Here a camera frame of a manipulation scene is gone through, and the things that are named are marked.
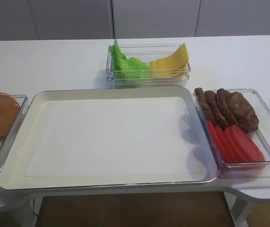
plastic tray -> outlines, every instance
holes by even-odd
[[[180,44],[146,44],[146,45],[121,45],[119,46],[121,52],[127,58],[135,57],[143,62],[165,58],[174,53]],[[184,87],[189,79],[189,72],[191,67],[189,63],[185,69],[175,70],[130,70],[130,71],[113,71],[113,58],[108,51],[107,59],[107,82],[113,84],[114,88],[128,88],[128,87],[162,87],[162,86],[181,86]],[[122,75],[136,76],[139,73],[147,73],[152,75],[153,72],[163,74],[164,78],[146,78],[146,79],[121,79]],[[168,77],[165,75],[169,73],[179,73],[179,77]]]
[[[193,185],[216,176],[186,88],[47,91],[29,108],[0,187]]]
[[[10,151],[10,148],[14,142],[14,139],[17,135],[19,127],[23,121],[23,118],[28,109],[28,99],[25,95],[14,95],[12,96],[20,105],[20,111],[16,116],[15,121],[12,124],[10,131],[7,136],[3,139],[0,139],[0,170],[1,167]]]
[[[242,93],[243,96],[253,106],[256,115],[259,118],[259,129],[256,132],[249,133],[249,135],[264,154],[266,162],[239,163],[239,164],[225,163],[221,159],[217,149],[215,149],[216,151],[215,158],[219,166],[218,176],[221,178],[270,177],[270,110],[264,103],[260,95],[257,93],[257,91],[253,89],[246,88],[246,89],[227,89],[227,90],[230,92]],[[207,128],[206,120],[197,102],[196,106],[198,108],[198,114],[201,117],[204,128],[206,130]]]

white cabinet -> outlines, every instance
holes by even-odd
[[[194,36],[200,0],[112,0],[116,38]]]
[[[40,39],[112,38],[109,0],[29,0]]]
[[[0,0],[0,40],[37,39],[27,0]]]
[[[201,0],[196,36],[270,35],[270,0]]]

brown floor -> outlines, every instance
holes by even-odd
[[[45,197],[36,227],[233,227],[221,192]],[[270,204],[249,227],[270,227]],[[0,227],[20,227],[0,213]]]

cheese slice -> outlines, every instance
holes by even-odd
[[[185,69],[186,64],[189,61],[189,53],[185,43],[183,43],[173,54],[166,58],[160,58],[150,62],[150,68],[153,71],[152,76],[154,78],[166,78],[181,76],[184,72],[178,71],[178,69]]]

